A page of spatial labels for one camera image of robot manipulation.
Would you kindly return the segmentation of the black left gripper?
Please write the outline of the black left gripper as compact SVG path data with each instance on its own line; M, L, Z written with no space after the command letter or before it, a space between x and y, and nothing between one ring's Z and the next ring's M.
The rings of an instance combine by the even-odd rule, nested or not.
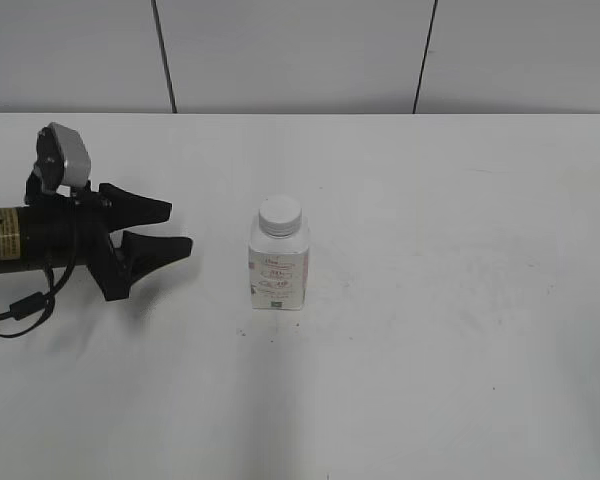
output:
M131 287L193 250L189 237L154 237L124 231L113 246L110 232L164 223L172 204L136 195L110 183L72 187L67 196L43 189L29 175L25 190L25 264L29 268L84 265L107 301L127 299Z

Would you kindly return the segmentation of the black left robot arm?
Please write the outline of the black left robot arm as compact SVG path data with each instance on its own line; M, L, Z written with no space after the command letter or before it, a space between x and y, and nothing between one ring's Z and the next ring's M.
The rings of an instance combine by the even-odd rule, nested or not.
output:
M25 204L0 208L0 274L84 265L107 301L129 297L131 287L152 272L188 258L189 237L153 237L136 226L169 220L172 205L101 183L69 196L43 190L34 170Z

